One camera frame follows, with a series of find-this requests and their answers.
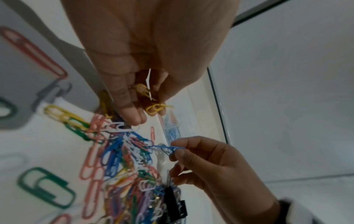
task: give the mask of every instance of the fingernail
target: fingernail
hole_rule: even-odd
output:
[[[180,159],[182,159],[184,153],[185,153],[185,149],[176,149],[176,151],[174,152],[174,155],[177,160],[180,160]]]

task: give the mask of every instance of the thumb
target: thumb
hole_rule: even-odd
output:
[[[176,149],[174,155],[182,165],[193,171],[204,181],[214,179],[218,174],[219,167],[217,165],[206,161],[189,150]]]
[[[160,102],[165,102],[169,98],[176,95],[179,91],[181,91],[186,86],[192,84],[198,79],[193,80],[178,80],[174,78],[172,75],[168,75],[167,78],[161,84],[158,91],[158,99]]]

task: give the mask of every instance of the hand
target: hand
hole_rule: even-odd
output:
[[[226,223],[273,224],[280,206],[240,152],[204,137],[181,138],[171,143],[170,157],[178,163],[170,170],[176,185],[191,184],[204,190]]]
[[[131,125],[152,105],[134,85],[164,103],[198,80],[225,39],[239,0],[62,0],[118,113]]]

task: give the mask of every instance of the chain of paper clips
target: chain of paper clips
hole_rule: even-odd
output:
[[[154,145],[115,119],[115,112],[102,108],[105,116],[95,114],[91,123],[56,105],[44,109],[47,116],[62,122],[85,141],[93,141],[79,174],[81,180],[90,181],[82,219],[94,217],[103,192],[105,215],[95,224],[180,223],[187,215],[180,189],[162,183],[151,158],[159,149],[170,155],[178,147]]]

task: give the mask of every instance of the yellow paper clip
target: yellow paper clip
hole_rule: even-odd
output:
[[[100,105],[105,117],[111,119],[113,117],[113,107],[111,103],[111,97],[107,90],[102,90],[100,92]]]
[[[50,118],[62,122],[64,124],[69,124],[73,127],[80,128],[82,130],[88,130],[87,127],[85,126],[90,126],[89,123],[87,123],[82,117],[77,116],[76,114],[73,114],[64,108],[61,108],[57,105],[51,104],[48,105],[44,108],[44,113],[47,114]]]
[[[157,101],[154,98],[150,97],[150,95],[149,95],[150,90],[144,84],[139,83],[139,84],[136,84],[134,87],[135,87],[135,91],[137,91],[141,95],[146,96],[146,97],[150,98],[151,100]]]
[[[146,112],[149,114],[149,115],[155,115],[157,112],[163,110],[164,108],[166,107],[172,107],[171,105],[166,105],[166,104],[162,104],[162,103],[155,103],[149,107],[146,108]]]

